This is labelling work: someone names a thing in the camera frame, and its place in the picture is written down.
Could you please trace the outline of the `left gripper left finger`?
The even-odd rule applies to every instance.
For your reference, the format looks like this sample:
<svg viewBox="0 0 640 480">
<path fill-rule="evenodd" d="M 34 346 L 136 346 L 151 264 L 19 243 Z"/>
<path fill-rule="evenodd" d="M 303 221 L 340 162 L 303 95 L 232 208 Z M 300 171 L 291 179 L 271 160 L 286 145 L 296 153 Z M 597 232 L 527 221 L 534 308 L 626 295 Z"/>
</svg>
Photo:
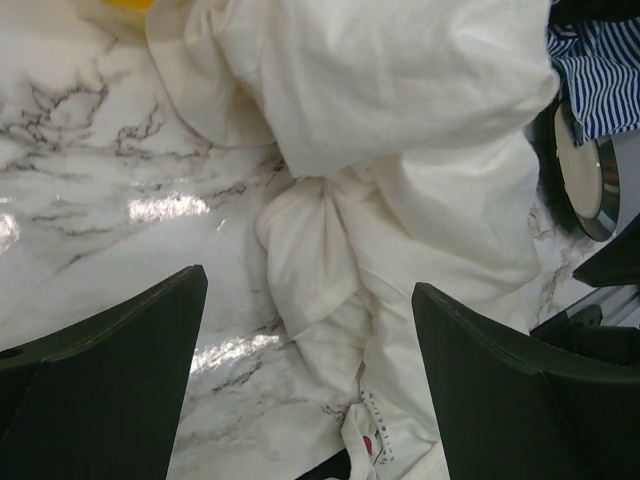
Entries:
<svg viewBox="0 0 640 480">
<path fill-rule="evenodd" d="M 167 475 L 208 280 L 186 267 L 1 354 L 5 479 Z"/>
</svg>

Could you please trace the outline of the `white tank top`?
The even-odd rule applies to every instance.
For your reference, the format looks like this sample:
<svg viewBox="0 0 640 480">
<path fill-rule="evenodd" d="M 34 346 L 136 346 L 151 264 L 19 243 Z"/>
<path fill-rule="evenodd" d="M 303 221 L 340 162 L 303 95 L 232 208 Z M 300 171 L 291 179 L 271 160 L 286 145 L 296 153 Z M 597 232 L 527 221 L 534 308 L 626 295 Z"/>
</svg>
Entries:
<svg viewBox="0 0 640 480">
<path fill-rule="evenodd" d="M 259 215 L 267 281 L 323 384 L 354 397 L 355 479 L 445 479 L 413 319 L 419 282 L 527 328 L 538 161 L 558 88 L 546 1 L 157 1 L 177 113 L 222 147 L 275 143 L 293 184 Z"/>
</svg>

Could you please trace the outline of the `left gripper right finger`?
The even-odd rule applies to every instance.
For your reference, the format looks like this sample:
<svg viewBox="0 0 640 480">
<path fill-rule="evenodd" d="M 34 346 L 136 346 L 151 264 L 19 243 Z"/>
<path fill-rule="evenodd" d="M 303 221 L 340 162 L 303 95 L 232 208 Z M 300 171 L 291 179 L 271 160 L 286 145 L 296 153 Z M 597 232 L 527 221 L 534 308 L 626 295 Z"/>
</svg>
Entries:
<svg viewBox="0 0 640 480">
<path fill-rule="evenodd" d="M 639 332 L 528 336 L 419 283 L 414 322 L 453 479 L 635 479 Z"/>
</svg>

